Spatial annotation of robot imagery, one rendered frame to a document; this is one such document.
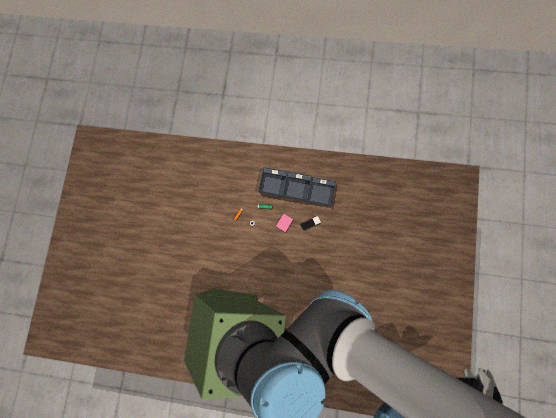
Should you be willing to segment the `grey three-compartment bin rack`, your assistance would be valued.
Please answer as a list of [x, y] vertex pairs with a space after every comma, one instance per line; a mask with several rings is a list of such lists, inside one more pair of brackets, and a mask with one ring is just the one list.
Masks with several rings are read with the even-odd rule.
[[336, 181], [333, 180], [263, 167], [258, 191], [262, 194], [330, 206], [335, 185]]

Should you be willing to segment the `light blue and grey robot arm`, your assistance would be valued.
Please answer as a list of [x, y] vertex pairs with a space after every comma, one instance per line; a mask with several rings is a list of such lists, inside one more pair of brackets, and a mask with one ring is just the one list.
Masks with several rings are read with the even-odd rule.
[[215, 369], [257, 418], [318, 418], [333, 374], [384, 401], [373, 418], [526, 418], [379, 335], [367, 309], [338, 290], [321, 293], [279, 338], [258, 321], [236, 324]]

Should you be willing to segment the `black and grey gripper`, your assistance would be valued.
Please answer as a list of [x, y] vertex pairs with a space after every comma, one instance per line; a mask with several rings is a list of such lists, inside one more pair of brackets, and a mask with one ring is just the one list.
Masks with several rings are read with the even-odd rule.
[[[483, 392], [485, 395], [487, 395], [487, 396], [491, 397], [492, 399], [498, 401], [499, 403], [503, 404], [501, 395], [498, 391], [498, 388], [496, 386], [495, 380], [494, 380], [491, 372], [489, 370], [487, 370], [487, 372], [486, 372], [487, 375], [484, 372], [485, 372], [485, 370], [482, 370], [481, 368], [479, 368], [478, 369], [478, 374], [476, 376], [474, 376], [469, 371], [469, 369], [465, 368], [464, 374], [465, 374], [465, 377], [468, 377], [468, 378], [457, 378], [457, 379], [459, 379], [462, 382], [478, 389], [478, 391]], [[484, 390], [483, 390], [483, 388], [484, 388]]]

